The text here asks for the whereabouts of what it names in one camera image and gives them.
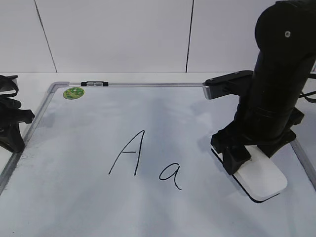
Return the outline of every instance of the black bracket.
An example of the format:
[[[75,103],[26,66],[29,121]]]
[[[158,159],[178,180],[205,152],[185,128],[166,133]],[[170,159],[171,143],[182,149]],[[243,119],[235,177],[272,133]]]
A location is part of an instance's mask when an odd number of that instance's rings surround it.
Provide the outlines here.
[[[20,110],[21,102],[11,99],[17,95],[19,88],[14,82],[18,76],[0,75],[0,91],[14,91],[0,95],[0,146],[10,152],[21,152],[25,148],[19,123],[32,123],[34,114],[31,110]]]

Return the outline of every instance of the black cable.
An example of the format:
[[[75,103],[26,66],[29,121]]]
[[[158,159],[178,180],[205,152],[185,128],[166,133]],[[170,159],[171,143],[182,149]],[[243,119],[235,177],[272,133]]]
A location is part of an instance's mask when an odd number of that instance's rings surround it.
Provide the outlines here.
[[[309,78],[310,79],[316,79],[316,74],[311,73]],[[315,95],[315,94],[316,94],[316,91],[312,91],[312,92],[309,92],[309,93],[306,93],[306,94],[301,92],[300,98],[305,98],[308,102],[316,104],[316,99],[308,97],[310,95]]]

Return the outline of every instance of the white wall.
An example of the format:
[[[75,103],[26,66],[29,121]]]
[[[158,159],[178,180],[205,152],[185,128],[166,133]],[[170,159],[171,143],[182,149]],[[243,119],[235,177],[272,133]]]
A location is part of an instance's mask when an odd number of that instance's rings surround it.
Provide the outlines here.
[[[54,72],[33,0],[0,1],[0,72]]]
[[[36,0],[58,72],[253,70],[275,0]],[[0,2],[0,72],[54,72],[34,0]]]
[[[37,0],[59,72],[184,72],[192,0]]]
[[[253,70],[255,25],[275,0],[196,0],[188,72]]]

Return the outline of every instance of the black marker writing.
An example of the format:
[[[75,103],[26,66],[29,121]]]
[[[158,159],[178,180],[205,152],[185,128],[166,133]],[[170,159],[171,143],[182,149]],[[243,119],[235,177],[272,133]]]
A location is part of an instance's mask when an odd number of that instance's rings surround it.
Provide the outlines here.
[[[173,165],[178,166],[177,169],[176,169],[169,177],[162,179],[162,178],[161,178],[161,175],[162,175],[168,168],[170,168],[170,167],[173,166]],[[182,190],[182,189],[180,189],[180,188],[178,187],[177,182],[176,182],[176,177],[177,177],[177,174],[178,174],[179,169],[180,169],[180,165],[179,165],[178,163],[172,163],[172,164],[168,165],[165,169],[163,169],[163,171],[162,171],[162,172],[160,173],[160,175],[159,175],[159,179],[162,180],[162,181],[164,181],[164,180],[170,179],[170,178],[173,176],[173,181],[174,181],[175,186],[177,187],[177,189]]]
[[[110,169],[109,174],[111,174],[114,165],[116,164],[116,162],[117,162],[119,156],[120,156],[122,153],[136,153],[136,152],[125,152],[124,149],[125,149],[138,135],[140,135],[140,134],[142,134],[142,138],[141,138],[141,140],[140,140],[139,151],[138,151],[138,158],[137,158],[136,168],[135,168],[135,171],[134,171],[134,176],[136,175],[136,173],[137,173],[137,168],[138,168],[138,164],[139,164],[139,159],[140,159],[140,153],[141,153],[141,150],[142,150],[143,138],[144,138],[144,135],[145,135],[145,131],[144,131],[144,130],[142,130],[142,131],[140,131],[139,133],[137,133],[137,134],[126,144],[126,146],[121,150],[121,152],[119,153],[118,157],[115,159],[115,161],[114,161],[114,163],[113,163],[113,165],[112,165],[112,167],[111,167],[111,169]]]

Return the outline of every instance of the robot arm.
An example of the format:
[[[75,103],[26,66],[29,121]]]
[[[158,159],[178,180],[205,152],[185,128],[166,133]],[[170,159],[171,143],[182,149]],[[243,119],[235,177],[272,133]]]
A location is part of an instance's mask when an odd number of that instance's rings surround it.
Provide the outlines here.
[[[291,126],[303,119],[295,108],[316,60],[316,1],[278,1],[259,17],[255,36],[260,49],[255,70],[209,79],[208,99],[227,94],[240,97],[234,120],[212,136],[233,175],[250,160],[247,145],[268,157],[296,138]]]

